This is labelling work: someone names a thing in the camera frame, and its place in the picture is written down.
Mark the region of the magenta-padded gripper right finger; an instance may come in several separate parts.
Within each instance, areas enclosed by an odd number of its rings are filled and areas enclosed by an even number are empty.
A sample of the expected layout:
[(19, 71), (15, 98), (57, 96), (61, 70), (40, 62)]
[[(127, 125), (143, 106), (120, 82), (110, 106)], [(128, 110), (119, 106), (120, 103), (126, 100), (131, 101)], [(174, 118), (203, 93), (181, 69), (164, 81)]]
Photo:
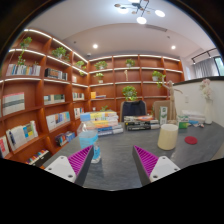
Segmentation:
[(136, 145), (133, 146), (132, 155), (143, 186), (180, 170), (168, 157), (157, 157)]

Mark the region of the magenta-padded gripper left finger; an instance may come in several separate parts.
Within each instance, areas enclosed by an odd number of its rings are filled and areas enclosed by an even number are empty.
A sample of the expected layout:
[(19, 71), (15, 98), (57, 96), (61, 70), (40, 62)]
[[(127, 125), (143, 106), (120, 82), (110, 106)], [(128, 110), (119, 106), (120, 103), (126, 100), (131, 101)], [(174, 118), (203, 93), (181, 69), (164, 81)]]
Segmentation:
[(45, 170), (76, 185), (82, 186), (85, 182), (93, 154), (94, 149), (90, 145), (68, 157), (59, 156)]

